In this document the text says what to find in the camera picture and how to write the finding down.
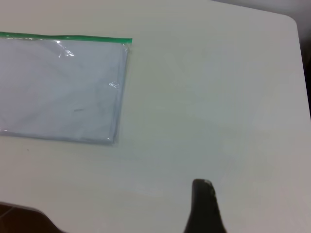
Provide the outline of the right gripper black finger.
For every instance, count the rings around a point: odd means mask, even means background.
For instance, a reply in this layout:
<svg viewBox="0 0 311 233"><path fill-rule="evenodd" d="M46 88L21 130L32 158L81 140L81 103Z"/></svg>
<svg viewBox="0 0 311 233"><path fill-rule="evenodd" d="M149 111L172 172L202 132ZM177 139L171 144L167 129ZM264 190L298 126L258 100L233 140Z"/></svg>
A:
<svg viewBox="0 0 311 233"><path fill-rule="evenodd" d="M191 210L185 227L186 233L225 233L216 191L209 180L192 182Z"/></svg>

